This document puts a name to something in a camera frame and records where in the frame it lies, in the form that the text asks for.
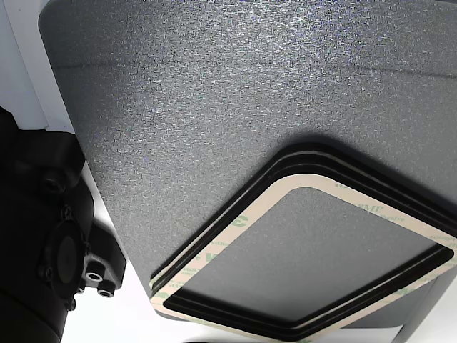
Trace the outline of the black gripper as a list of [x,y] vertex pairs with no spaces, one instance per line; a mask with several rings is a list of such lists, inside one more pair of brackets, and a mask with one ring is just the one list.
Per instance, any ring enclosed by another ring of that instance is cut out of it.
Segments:
[[60,342],[75,295],[112,297],[126,268],[94,217],[75,135],[22,130],[1,112],[1,340]]

